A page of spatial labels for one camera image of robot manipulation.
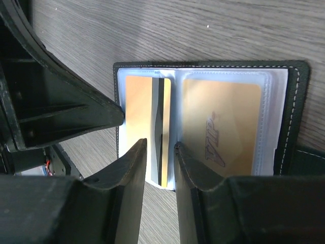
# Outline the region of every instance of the wallet border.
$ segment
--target wallet border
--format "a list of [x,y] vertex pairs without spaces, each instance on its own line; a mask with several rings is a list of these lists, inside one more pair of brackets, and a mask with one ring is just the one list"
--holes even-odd
[[[278,147],[274,157],[274,175],[288,174],[294,158],[298,133],[308,88],[310,67],[303,60],[283,61],[199,61],[199,62],[127,62],[113,65],[114,99],[119,105],[117,72],[120,68],[242,68],[242,69],[287,69],[288,82],[285,95]],[[116,127],[116,153],[118,151]]]

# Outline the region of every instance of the stitched edge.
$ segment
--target stitched edge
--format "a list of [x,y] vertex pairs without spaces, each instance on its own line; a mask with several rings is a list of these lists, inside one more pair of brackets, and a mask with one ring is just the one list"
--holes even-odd
[[[286,154],[286,149],[288,146],[288,140],[289,140],[289,136],[290,136],[290,132],[291,132],[291,124],[293,122],[293,115],[295,112],[295,108],[296,108],[296,99],[297,99],[297,93],[298,93],[298,88],[299,88],[299,79],[300,79],[300,72],[298,68],[295,68],[293,66],[278,66],[278,65],[253,65],[253,66],[235,66],[235,65],[120,65],[120,66],[115,66],[114,68],[114,84],[116,84],[117,82],[117,77],[115,79],[115,75],[116,75],[116,69],[118,68],[136,68],[136,67],[157,67],[157,68],[290,68],[290,69],[294,69],[297,72],[297,79],[296,79],[296,90],[295,90],[295,95],[294,95],[294,102],[292,104],[292,111],[291,111],[291,115],[290,115],[290,121],[289,121],[289,127],[288,127],[288,133],[286,136],[286,140],[285,140],[285,145],[284,145],[284,150],[283,150],[283,156],[282,156],[282,160],[281,160],[281,166],[280,166],[280,175],[282,174],[282,170],[283,170],[283,163],[284,163],[284,159],[285,159],[285,154]],[[114,93],[115,93],[115,100],[117,98],[117,89],[114,89]],[[118,157],[118,127],[116,127],[116,152],[117,152],[117,157]]]
[[304,154],[309,154],[309,155],[312,155],[312,156],[315,156],[315,157],[317,157],[317,158],[320,158],[320,159],[325,160],[325,158],[323,158],[323,157],[321,157],[321,156],[319,156],[319,155],[316,155],[316,154],[311,154],[310,152],[301,151],[301,150],[297,150],[297,151],[299,151],[299,152],[301,152],[301,153],[304,153]]

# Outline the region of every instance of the wood grain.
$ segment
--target wood grain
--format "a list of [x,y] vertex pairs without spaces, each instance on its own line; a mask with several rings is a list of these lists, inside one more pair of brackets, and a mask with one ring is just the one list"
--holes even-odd
[[[303,59],[312,67],[299,142],[325,150],[323,0],[34,0],[47,49],[113,98],[114,62]],[[63,143],[82,173],[115,160],[114,130]],[[175,195],[147,186],[140,243],[178,243]]]

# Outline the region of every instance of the beige card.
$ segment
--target beige card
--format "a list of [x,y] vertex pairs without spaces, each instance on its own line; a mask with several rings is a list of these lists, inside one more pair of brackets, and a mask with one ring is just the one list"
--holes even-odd
[[[129,150],[140,138],[147,138],[147,173],[146,178],[151,179],[151,158],[156,157],[152,152],[151,141],[153,132],[152,114],[152,82],[151,77],[127,76],[126,77],[126,139],[127,150]],[[169,125],[170,125],[170,96],[171,81],[164,79],[164,112],[162,120],[162,164],[161,186],[167,187],[168,172],[168,146],[169,146]]]
[[184,80],[184,144],[221,176],[250,175],[261,94],[255,84]]

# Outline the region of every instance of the white stitching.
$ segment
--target white stitching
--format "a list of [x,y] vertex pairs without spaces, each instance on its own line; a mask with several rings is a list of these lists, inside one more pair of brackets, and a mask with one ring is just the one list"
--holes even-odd
[[297,150],[297,151],[299,151],[299,152],[301,152],[301,153],[304,153],[304,154],[309,154],[309,155],[312,155],[312,156],[315,156],[315,157],[318,157],[318,158],[320,158],[320,159],[325,160],[325,158],[323,158],[323,157],[321,157],[321,156],[318,156],[318,155],[316,155],[316,154],[311,154],[311,153],[309,153],[309,152],[306,152],[306,151],[300,151],[300,150]]
[[[204,67],[210,67],[210,66],[206,66],[206,65],[200,65],[200,66],[193,66],[193,65],[156,65],[158,68],[160,67],[175,67],[175,68],[179,68],[179,67],[184,67],[184,68],[204,68]],[[121,66],[115,66],[117,68],[125,68],[125,67],[153,67],[153,65],[136,65],[136,66],[130,66],[130,65],[121,65]],[[254,65],[254,66],[234,66],[232,65],[231,68],[269,68],[270,66],[266,65],[266,66],[257,66],[257,65]],[[275,67],[278,67],[278,68],[288,68],[288,66],[275,66],[273,65],[272,68],[275,68]],[[291,115],[290,115],[290,122],[289,122],[289,127],[288,127],[288,133],[286,135],[286,140],[285,140],[285,145],[284,145],[284,150],[283,150],[283,156],[282,156],[282,160],[281,160],[281,166],[280,166],[280,175],[282,174],[282,169],[283,169],[283,163],[284,163],[284,158],[285,158],[285,154],[286,154],[286,150],[287,150],[287,146],[288,146],[288,140],[289,140],[289,136],[290,136],[290,132],[291,132],[291,124],[293,122],[293,114],[294,114],[294,111],[295,111],[295,105],[296,105],[296,98],[297,98],[297,93],[298,93],[298,88],[299,88],[299,78],[300,78],[300,72],[299,72],[299,69],[298,68],[295,68],[293,66],[289,66],[289,68],[291,69],[294,69],[296,72],[297,72],[297,80],[296,80],[296,90],[295,90],[295,96],[294,96],[294,102],[293,102],[293,108],[292,108],[292,111],[291,111]]]

